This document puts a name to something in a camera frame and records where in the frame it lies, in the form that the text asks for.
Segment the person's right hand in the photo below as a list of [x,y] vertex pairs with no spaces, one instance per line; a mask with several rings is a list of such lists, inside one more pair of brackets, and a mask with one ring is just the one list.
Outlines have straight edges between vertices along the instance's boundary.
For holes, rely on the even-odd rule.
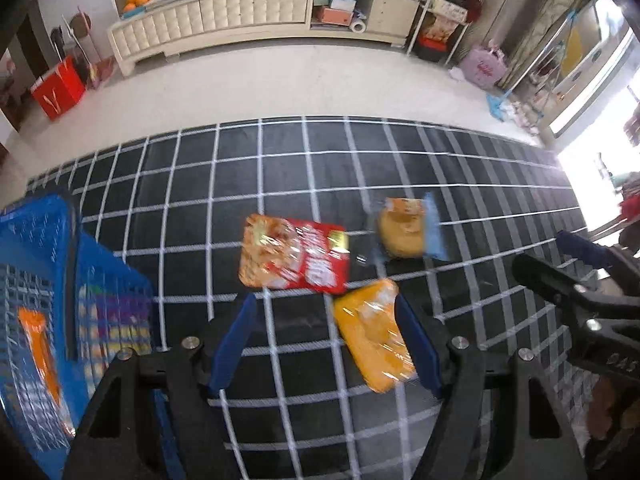
[[636,422],[629,411],[634,389],[624,382],[601,375],[591,391],[586,425],[593,439],[603,441],[613,427],[634,429]]

